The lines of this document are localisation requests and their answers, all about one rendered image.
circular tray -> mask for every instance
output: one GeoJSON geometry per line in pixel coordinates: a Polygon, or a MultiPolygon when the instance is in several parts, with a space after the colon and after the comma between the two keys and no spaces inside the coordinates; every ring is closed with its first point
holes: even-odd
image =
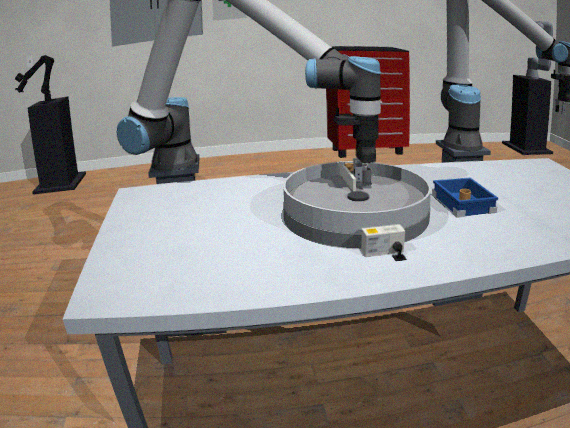
{"type": "Polygon", "coordinates": [[[320,244],[360,248],[361,229],[400,224],[406,241],[429,225],[430,192],[419,175],[391,165],[373,163],[372,186],[361,189],[366,201],[351,201],[342,179],[344,162],[314,165],[285,182],[283,221],[295,234],[320,244]]]}

red tool cabinet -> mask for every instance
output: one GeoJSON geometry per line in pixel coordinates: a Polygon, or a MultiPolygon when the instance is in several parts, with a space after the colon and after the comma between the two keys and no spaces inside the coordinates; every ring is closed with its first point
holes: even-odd
{"type": "MultiPolygon", "coordinates": [[[[378,117],[376,147],[395,148],[402,154],[410,145],[410,57],[409,52],[389,47],[336,46],[348,56],[376,58],[380,62],[381,111],[378,117]]],[[[350,93],[346,89],[327,89],[327,137],[339,157],[356,148],[352,126],[338,125],[337,114],[350,114],[350,93]]]]}

table top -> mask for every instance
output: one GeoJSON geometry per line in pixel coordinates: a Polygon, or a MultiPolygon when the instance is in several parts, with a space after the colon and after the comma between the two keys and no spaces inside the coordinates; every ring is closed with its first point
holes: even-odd
{"type": "Polygon", "coordinates": [[[570,170],[550,159],[402,165],[471,177],[497,213],[431,197],[406,261],[307,241],[281,219],[283,176],[119,189],[64,315],[69,334],[253,327],[421,304],[570,273],[570,170]]]}

small brown cylinder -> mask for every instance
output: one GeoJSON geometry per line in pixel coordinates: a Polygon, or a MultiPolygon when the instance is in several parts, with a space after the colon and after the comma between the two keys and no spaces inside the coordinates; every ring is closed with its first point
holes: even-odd
{"type": "Polygon", "coordinates": [[[468,201],[469,199],[471,199],[471,190],[469,189],[459,190],[459,200],[468,201]]]}

blue bin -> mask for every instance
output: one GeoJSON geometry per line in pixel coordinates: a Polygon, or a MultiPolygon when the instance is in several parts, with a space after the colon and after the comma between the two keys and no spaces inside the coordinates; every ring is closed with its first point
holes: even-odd
{"type": "Polygon", "coordinates": [[[472,178],[456,178],[453,180],[434,180],[433,196],[445,205],[456,217],[497,212],[497,200],[472,178]],[[471,199],[459,199],[459,190],[471,190],[471,199]]]}

